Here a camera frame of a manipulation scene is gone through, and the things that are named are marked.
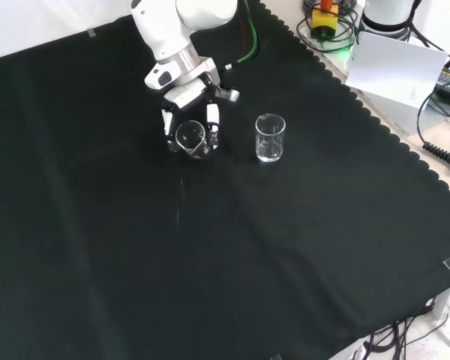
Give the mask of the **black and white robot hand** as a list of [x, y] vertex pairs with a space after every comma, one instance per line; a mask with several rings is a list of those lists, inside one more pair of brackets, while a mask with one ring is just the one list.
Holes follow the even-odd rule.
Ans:
[[170, 89], [163, 96], [161, 115], [166, 144], [171, 152], [183, 152], [189, 158], [203, 159], [218, 149], [221, 114], [217, 98], [235, 103], [240, 92], [221, 86], [212, 58], [203, 58], [185, 73], [179, 62], [155, 64], [145, 77], [153, 90]]

